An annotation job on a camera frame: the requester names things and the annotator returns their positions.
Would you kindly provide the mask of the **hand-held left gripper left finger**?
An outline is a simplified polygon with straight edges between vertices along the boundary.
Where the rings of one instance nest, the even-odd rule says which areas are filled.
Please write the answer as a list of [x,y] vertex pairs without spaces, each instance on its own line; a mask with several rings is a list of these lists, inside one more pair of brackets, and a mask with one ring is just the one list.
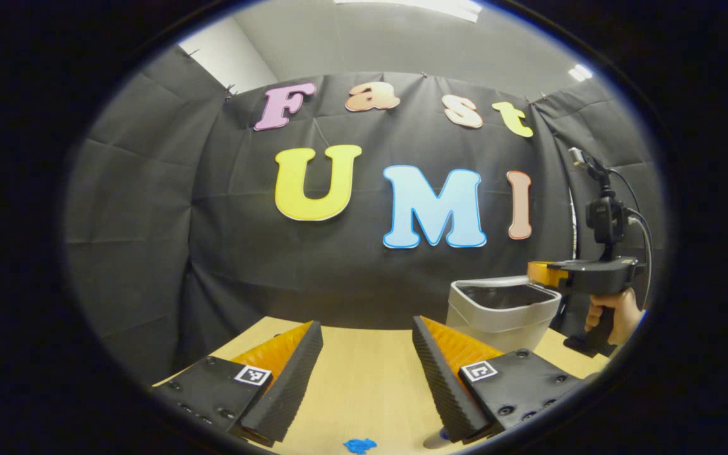
[[283,442],[324,341],[306,322],[230,360],[208,355],[151,388],[165,409],[225,441]]

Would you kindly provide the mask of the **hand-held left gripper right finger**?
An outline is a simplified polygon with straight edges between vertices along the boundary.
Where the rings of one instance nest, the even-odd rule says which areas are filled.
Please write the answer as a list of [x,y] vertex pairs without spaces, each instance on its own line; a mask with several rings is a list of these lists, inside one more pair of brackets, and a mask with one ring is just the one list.
[[427,317],[413,318],[412,340],[451,442],[509,431],[584,383],[530,349],[503,353]]

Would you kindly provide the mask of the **white desktop garbage bin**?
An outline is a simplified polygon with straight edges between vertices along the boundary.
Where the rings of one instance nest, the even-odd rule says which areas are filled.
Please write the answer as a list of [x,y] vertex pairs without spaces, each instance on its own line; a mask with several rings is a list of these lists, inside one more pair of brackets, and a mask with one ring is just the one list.
[[451,283],[446,326],[502,352],[535,349],[557,316],[559,292],[526,276]]

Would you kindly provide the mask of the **wooden desktop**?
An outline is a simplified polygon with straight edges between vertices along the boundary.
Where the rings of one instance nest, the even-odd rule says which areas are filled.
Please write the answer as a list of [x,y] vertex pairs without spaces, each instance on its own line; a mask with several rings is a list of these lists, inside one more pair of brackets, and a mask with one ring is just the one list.
[[323,348],[280,455],[352,455],[350,439],[374,455],[425,455],[443,427],[408,329],[322,327]]

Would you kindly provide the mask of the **long ceiling light panel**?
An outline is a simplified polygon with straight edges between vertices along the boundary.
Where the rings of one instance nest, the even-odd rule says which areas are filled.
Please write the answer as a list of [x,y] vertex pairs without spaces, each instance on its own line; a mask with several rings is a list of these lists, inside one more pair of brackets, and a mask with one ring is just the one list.
[[476,23],[483,6],[474,0],[333,0],[341,4],[384,4],[394,6],[407,6],[407,8],[420,8],[459,18],[469,23]]

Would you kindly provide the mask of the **black backdrop cloth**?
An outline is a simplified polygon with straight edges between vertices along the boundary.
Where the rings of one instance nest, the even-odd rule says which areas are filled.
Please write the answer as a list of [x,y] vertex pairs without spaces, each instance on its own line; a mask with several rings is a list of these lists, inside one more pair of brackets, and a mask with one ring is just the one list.
[[[225,100],[180,48],[110,101],[76,150],[64,247],[93,331],[153,383],[263,317],[350,329],[443,322],[457,279],[519,276],[528,261],[595,258],[585,226],[597,185],[570,163],[591,153],[625,178],[621,200],[647,219],[664,282],[668,212],[655,144],[599,83],[533,103],[460,80],[392,71],[312,83],[288,124],[255,131],[266,87]],[[480,175],[479,248],[445,236],[382,242],[392,228],[384,169],[419,168],[434,190]]]

